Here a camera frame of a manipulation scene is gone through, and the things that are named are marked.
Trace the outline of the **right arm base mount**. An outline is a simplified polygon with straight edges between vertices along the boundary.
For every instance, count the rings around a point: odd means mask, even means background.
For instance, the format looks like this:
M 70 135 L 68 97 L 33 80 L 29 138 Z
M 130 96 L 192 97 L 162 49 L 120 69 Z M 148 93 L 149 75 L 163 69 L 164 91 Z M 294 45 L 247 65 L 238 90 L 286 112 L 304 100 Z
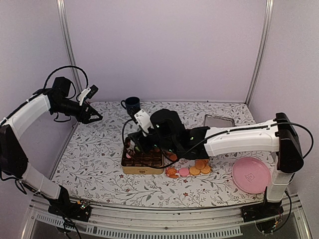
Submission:
M 261 220 L 264 218 L 278 216 L 284 212 L 281 202 L 269 203 L 262 202 L 250 206 L 241 207 L 241 217 L 244 222 Z

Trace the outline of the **gold cookie tin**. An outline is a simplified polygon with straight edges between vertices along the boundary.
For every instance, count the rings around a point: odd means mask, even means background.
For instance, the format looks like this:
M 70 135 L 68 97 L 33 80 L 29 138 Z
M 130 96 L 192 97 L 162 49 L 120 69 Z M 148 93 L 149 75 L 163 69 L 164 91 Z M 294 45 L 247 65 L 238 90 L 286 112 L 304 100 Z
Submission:
M 129 138 L 125 138 L 125 146 L 129 146 L 129 143 Z M 159 175 L 163 173 L 163 156 L 159 149 L 152 149 L 149 153 L 135 151 L 134 159 L 127 159 L 125 146 L 121 159 L 122 170 L 125 174 Z

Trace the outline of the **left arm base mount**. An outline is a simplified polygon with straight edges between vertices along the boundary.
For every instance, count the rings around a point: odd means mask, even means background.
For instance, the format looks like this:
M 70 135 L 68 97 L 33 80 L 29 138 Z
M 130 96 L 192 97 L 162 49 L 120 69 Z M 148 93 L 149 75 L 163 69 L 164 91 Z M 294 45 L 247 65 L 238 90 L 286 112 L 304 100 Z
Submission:
M 84 202 L 72 202 L 66 191 L 60 191 L 57 199 L 47 199 L 50 203 L 48 211 L 52 214 L 64 216 L 67 219 L 88 222 L 92 208 Z

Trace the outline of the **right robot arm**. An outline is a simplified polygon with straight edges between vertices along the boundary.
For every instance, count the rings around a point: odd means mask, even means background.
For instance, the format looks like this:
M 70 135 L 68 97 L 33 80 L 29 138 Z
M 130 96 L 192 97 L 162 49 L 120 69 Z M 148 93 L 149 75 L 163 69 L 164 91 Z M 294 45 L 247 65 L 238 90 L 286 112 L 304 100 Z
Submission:
M 196 160 L 235 152 L 274 152 L 276 169 L 271 184 L 266 187 L 266 200 L 258 205 L 262 217 L 277 209 L 292 175 L 304 165 L 296 124 L 285 113 L 277 113 L 275 119 L 260 124 L 192 129 L 186 129 L 178 113 L 168 109 L 148 115 L 144 110 L 132 108 L 129 115 L 140 128 L 129 134 L 129 138 L 144 153 L 157 147 L 178 158 Z

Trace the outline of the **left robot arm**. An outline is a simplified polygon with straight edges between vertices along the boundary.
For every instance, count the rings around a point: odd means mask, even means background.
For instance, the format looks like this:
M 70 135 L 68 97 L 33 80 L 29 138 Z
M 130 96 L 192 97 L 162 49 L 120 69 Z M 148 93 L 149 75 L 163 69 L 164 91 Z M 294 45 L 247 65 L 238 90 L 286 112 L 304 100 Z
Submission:
M 0 178 L 3 181 L 13 180 L 21 191 L 25 188 L 55 201 L 55 208 L 63 216 L 74 212 L 74 205 L 69 202 L 68 192 L 63 187 L 52 182 L 47 172 L 40 172 L 47 166 L 33 164 L 44 157 L 54 159 L 54 152 L 61 143 L 54 143 L 60 136 L 54 132 L 53 124 L 48 122 L 48 116 L 65 115 L 82 124 L 89 124 L 102 119 L 96 109 L 86 101 L 98 91 L 92 85 L 80 92 L 77 99 L 69 97 L 72 82 L 65 77 L 57 77 L 52 87 L 44 87 L 32 94 L 31 98 L 22 103 L 0 123 Z

